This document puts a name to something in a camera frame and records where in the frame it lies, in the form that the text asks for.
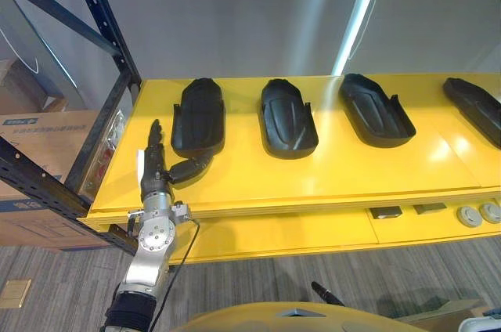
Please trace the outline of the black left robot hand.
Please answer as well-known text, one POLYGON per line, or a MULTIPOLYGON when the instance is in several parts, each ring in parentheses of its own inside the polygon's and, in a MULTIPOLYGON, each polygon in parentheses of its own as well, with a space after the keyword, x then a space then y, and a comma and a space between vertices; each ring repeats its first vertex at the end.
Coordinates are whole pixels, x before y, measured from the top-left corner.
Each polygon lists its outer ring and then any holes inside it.
POLYGON ((162 127, 155 119, 150 126, 147 147, 144 151, 143 173, 140 181, 141 200, 154 193, 171 195, 170 185, 182 183, 201 175, 211 163, 211 151, 188 158, 170 169, 165 167, 162 127))

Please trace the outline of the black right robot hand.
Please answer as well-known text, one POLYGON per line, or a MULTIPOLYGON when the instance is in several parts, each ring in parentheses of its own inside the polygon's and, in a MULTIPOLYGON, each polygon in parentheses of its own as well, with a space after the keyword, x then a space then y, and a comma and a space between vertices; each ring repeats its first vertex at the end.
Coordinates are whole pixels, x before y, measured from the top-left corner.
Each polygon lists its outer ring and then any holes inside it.
POLYGON ((330 290, 326 289, 316 281, 311 282, 311 287, 315 293, 327 304, 345 307, 345 304, 337 298, 330 290))

